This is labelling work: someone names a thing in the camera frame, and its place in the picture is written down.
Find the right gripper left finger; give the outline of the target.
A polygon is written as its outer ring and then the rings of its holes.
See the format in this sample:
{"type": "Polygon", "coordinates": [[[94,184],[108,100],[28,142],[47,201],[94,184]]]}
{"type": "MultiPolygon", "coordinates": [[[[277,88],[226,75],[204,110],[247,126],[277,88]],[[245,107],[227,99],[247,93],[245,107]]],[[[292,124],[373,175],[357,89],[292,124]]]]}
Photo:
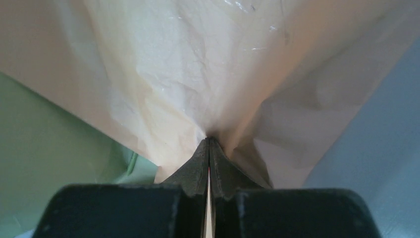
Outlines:
{"type": "Polygon", "coordinates": [[[36,238],[203,238],[209,140],[159,184],[70,184],[49,201],[36,238]]]}

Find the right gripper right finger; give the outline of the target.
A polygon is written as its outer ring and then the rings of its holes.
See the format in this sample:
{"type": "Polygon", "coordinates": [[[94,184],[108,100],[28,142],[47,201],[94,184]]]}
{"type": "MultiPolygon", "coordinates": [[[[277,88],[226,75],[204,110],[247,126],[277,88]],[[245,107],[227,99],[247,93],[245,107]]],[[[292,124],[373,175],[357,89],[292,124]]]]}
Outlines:
{"type": "Polygon", "coordinates": [[[364,200],[340,188],[271,189],[254,182],[209,138],[216,238],[378,238],[364,200]]]}

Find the two-sided peach green wrapping paper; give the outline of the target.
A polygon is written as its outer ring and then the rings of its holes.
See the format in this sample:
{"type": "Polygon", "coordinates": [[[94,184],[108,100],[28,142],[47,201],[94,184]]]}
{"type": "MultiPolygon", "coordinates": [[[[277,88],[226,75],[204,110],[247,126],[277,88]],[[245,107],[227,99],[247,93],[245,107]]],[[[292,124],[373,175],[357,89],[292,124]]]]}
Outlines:
{"type": "Polygon", "coordinates": [[[349,188],[419,237],[419,1],[1,1],[1,237],[65,184],[162,182],[208,136],[263,186],[349,188]]]}

